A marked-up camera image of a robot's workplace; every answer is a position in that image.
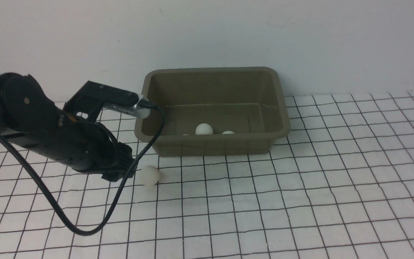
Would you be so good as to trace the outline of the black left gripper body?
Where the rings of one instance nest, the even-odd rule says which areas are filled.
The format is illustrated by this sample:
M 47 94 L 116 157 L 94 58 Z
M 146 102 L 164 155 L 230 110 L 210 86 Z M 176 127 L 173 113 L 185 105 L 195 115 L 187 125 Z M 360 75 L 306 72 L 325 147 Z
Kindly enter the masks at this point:
M 49 158 L 76 172 L 99 174 L 116 182 L 135 174 L 136 159 L 130 146 L 117 138 L 104 125 L 87 120 L 60 121 L 51 134 Z

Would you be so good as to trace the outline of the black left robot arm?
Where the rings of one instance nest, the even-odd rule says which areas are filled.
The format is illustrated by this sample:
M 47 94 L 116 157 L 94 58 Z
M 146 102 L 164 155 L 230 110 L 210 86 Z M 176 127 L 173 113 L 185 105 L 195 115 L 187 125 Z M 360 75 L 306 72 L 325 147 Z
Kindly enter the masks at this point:
M 102 108 L 134 105 L 138 95 L 87 81 L 58 108 L 32 76 L 0 75 L 0 135 L 80 173 L 116 182 L 133 164 L 130 146 L 97 121 Z

